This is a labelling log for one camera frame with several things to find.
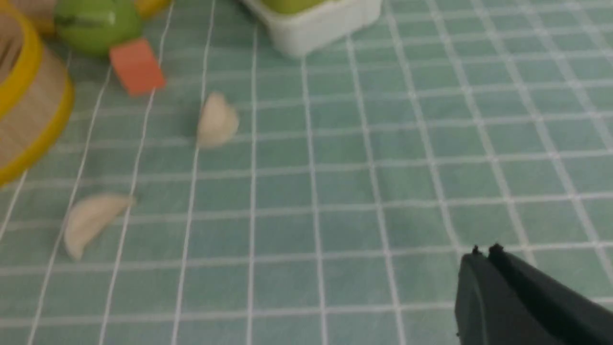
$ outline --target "green ball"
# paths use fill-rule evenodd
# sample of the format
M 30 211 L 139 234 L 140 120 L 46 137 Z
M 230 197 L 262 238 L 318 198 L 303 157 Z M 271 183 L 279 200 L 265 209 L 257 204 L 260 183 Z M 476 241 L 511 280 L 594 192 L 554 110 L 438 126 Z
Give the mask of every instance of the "green ball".
M 134 0 L 59 0 L 53 16 L 58 36 L 74 50 L 106 56 L 142 35 Z

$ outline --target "yellow rim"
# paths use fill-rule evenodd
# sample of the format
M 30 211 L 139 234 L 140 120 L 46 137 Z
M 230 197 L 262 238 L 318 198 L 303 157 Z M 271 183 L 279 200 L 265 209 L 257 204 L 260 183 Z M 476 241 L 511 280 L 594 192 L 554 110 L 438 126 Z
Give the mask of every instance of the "yellow rim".
M 143 19 L 149 19 L 168 7 L 172 0 L 135 0 L 136 8 Z M 36 30 L 43 36 L 55 35 L 53 19 L 30 18 Z
M 23 46 L 17 62 L 8 78 L 0 83 L 0 120 L 23 97 L 32 84 L 42 61 L 43 46 L 36 30 L 24 16 L 8 3 L 0 0 L 0 12 L 14 18 L 21 26 Z M 0 169 L 0 185 L 3 185 L 26 171 L 40 159 L 55 143 L 66 126 L 74 104 L 74 88 L 68 72 L 65 72 L 64 93 L 57 112 L 43 133 L 17 159 Z
M 43 133 L 34 141 L 32 146 L 28 147 L 16 160 L 11 162 L 4 169 L 0 169 L 0 186 L 16 179 L 24 171 L 30 168 L 42 156 L 47 153 L 49 148 L 56 142 L 59 135 L 66 127 L 66 123 L 72 113 L 74 104 L 74 87 L 66 73 L 66 84 L 64 86 L 64 95 L 59 103 L 58 111 L 43 131 Z
M 42 42 L 36 30 L 24 16 L 7 2 L 0 2 L 0 13 L 5 13 L 19 23 L 23 45 L 17 62 L 9 76 L 0 83 L 0 120 L 26 93 L 34 80 L 42 61 Z

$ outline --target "round woven basket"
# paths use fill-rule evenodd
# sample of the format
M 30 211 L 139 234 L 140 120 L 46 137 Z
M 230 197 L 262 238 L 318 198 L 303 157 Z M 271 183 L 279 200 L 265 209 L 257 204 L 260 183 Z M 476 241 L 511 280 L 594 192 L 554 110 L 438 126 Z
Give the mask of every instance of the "round woven basket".
M 36 162 L 64 129 L 74 89 L 30 22 L 0 1 L 0 185 Z
M 9 0 L 9 2 L 26 15 L 42 35 L 54 35 L 53 9 L 58 0 Z M 171 0 L 134 0 L 134 2 L 140 16 L 149 19 L 168 6 Z

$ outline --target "orange cube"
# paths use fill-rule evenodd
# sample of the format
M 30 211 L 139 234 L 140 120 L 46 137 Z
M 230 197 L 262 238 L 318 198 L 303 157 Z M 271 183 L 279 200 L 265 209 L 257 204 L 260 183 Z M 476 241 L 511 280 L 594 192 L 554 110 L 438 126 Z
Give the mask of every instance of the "orange cube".
M 130 96 L 149 93 L 166 85 L 158 59 L 144 38 L 111 48 L 110 60 L 121 84 Z

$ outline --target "peeled garlic clove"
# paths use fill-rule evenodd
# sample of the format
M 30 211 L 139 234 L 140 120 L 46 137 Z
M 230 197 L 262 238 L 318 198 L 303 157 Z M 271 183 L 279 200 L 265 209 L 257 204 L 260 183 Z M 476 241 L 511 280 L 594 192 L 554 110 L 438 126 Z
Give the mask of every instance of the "peeled garlic clove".
M 134 203 L 130 196 L 101 194 L 77 203 L 68 215 L 64 245 L 73 260 L 79 261 L 83 250 L 110 222 Z
M 238 130 L 238 114 L 224 95 L 214 92 L 209 95 L 200 113 L 198 123 L 198 146 L 212 148 L 225 144 Z

